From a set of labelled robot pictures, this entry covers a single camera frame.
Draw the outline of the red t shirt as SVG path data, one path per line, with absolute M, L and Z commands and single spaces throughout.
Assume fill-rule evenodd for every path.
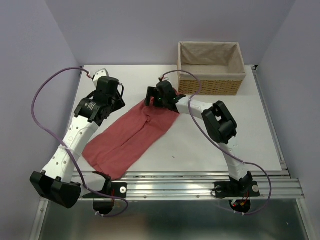
M 172 127 L 179 113 L 146 106 L 142 100 L 84 148 L 82 157 L 97 172 L 121 178 Z

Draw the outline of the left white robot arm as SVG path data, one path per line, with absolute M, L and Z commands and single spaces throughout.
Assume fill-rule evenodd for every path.
M 40 171 L 34 171 L 30 182 L 37 193 L 62 207 L 70 209 L 79 198 L 93 194 L 94 197 L 123 200 L 119 190 L 112 187 L 111 177 L 100 171 L 102 177 L 91 189 L 78 165 L 78 160 L 91 137 L 111 113 L 125 106 L 121 83 L 105 73 L 97 73 L 92 80 L 95 90 L 83 98 L 74 111 L 69 129 L 51 160 Z

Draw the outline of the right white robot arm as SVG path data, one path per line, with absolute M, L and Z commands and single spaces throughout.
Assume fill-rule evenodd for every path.
M 147 88 L 146 106 L 165 108 L 179 114 L 188 114 L 204 122 L 208 138 L 221 149 L 228 167 L 228 181 L 214 182 L 213 195 L 218 199 L 259 197 L 258 183 L 245 164 L 235 159 L 238 151 L 237 123 L 222 101 L 206 103 L 177 94 L 172 84 L 163 80 Z

